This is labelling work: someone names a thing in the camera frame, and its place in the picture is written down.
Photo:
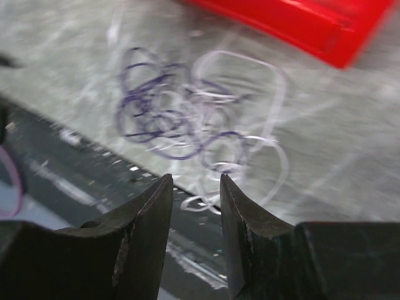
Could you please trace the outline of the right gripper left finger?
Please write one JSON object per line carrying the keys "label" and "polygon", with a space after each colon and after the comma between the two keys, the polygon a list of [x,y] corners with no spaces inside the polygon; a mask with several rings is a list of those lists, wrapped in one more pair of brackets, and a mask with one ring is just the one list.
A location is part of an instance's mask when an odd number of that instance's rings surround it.
{"label": "right gripper left finger", "polygon": [[79,228],[56,231],[71,279],[67,299],[157,299],[173,206],[165,174],[142,194]]}

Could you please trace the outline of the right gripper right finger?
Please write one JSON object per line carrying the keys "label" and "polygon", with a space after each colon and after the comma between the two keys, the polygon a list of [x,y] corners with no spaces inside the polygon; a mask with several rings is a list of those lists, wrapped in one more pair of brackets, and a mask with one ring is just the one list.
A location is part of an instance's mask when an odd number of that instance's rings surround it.
{"label": "right gripper right finger", "polygon": [[285,259],[293,226],[255,203],[227,175],[220,178],[221,222],[230,299],[289,299]]}

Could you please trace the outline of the red bin right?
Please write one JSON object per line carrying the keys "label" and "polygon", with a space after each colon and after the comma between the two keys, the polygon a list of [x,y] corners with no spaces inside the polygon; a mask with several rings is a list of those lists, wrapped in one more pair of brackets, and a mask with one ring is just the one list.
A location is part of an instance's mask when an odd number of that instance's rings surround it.
{"label": "red bin right", "polygon": [[270,34],[337,69],[354,64],[386,19],[394,0],[190,0],[184,5]]}

